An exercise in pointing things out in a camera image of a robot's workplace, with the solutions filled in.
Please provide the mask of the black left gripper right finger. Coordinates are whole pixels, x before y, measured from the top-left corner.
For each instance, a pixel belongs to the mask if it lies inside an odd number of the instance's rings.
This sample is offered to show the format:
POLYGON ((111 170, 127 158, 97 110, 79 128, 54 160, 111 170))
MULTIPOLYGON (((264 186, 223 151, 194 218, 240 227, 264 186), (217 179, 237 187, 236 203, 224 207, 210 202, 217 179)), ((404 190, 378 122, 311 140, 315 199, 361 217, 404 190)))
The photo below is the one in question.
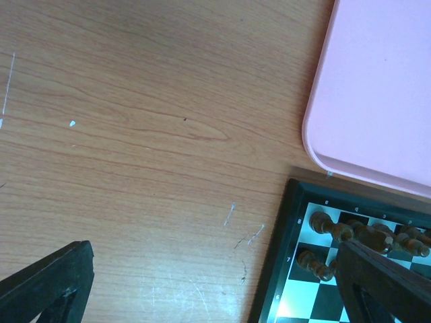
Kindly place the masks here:
POLYGON ((355 241, 343 242, 335 278, 350 322, 429 322, 430 280, 355 241))

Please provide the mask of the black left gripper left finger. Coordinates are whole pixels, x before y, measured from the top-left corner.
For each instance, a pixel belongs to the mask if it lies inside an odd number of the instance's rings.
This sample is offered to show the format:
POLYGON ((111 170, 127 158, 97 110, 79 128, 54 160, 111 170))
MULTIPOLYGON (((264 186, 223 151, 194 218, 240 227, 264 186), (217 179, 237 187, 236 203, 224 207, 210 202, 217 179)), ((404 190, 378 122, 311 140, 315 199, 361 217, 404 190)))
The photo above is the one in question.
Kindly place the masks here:
POLYGON ((2 322, 81 322, 94 280, 90 241, 75 241, 1 281, 2 322))

